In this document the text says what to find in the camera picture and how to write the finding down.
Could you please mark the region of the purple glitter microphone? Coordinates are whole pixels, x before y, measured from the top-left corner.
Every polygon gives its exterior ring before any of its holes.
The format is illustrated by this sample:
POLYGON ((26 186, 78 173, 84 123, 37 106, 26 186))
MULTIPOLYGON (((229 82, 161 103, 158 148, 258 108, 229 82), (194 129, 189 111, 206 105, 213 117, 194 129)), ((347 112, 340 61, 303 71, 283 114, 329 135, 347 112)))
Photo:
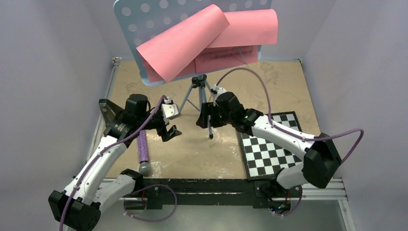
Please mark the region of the purple glitter microphone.
POLYGON ((144 130, 137 137, 138 156, 139 156, 139 173, 148 176, 151 173, 151 165, 149 163, 149 151, 147 146, 147 135, 144 130))

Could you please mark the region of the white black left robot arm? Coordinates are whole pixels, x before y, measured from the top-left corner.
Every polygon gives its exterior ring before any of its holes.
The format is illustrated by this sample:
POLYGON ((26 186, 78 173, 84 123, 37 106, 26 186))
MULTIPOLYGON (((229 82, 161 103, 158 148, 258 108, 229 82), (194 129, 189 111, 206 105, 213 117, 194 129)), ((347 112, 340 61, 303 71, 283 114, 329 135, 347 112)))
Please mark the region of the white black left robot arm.
POLYGON ((132 94, 121 108, 109 99, 100 99, 99 107, 105 131, 94 153, 61 191, 53 191, 48 202, 61 231, 91 231, 102 213, 121 197, 137 197, 153 189, 144 183, 143 175, 126 169, 111 183, 102 182, 117 159, 144 130, 156 130, 162 141, 179 136, 171 119, 180 115, 172 99, 162 96, 153 108, 147 96, 132 94))

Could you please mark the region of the black metronome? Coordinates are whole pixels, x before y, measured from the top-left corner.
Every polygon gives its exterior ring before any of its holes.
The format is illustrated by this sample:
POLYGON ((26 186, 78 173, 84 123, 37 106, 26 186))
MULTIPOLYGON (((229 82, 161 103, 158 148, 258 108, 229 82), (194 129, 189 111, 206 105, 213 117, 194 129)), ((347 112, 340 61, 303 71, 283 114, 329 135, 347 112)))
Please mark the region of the black metronome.
POLYGON ((109 99, 99 99, 98 102, 104 123, 106 127, 119 128, 122 124, 119 121, 124 109, 109 99))

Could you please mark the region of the pink sheet music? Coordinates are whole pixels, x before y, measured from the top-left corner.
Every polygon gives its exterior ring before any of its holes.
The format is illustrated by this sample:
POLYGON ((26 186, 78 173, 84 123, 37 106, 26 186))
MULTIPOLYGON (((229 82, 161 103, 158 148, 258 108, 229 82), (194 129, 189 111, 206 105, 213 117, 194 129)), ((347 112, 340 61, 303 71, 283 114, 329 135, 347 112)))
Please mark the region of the pink sheet music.
POLYGON ((260 45, 276 44, 278 17, 273 9, 226 12, 229 26, 194 60, 197 73, 258 61, 260 45))
POLYGON ((195 73, 194 59, 227 26, 225 14, 212 4, 139 45, 149 82, 171 82, 195 73))

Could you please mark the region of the light blue music stand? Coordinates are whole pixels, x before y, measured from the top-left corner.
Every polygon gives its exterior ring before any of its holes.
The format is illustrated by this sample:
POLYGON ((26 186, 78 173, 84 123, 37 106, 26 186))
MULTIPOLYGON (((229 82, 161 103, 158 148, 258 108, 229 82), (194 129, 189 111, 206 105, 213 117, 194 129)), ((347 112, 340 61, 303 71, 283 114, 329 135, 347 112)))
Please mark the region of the light blue music stand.
POLYGON ((147 86, 256 63, 278 40, 267 0, 117 0, 113 10, 147 86))

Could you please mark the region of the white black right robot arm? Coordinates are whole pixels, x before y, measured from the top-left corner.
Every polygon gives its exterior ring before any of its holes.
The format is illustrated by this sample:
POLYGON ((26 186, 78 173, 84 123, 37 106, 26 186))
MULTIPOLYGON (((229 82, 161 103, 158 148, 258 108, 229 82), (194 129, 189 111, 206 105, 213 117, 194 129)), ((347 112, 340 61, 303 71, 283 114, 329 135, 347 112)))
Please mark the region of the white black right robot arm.
POLYGON ((232 92, 216 96, 212 103, 203 103, 196 125, 201 128, 231 125, 237 132, 270 141, 302 160, 301 164, 275 174, 271 192, 281 196, 289 188, 305 183, 324 189, 342 163, 329 136, 318 137, 284 126, 256 109, 246 109, 232 92))

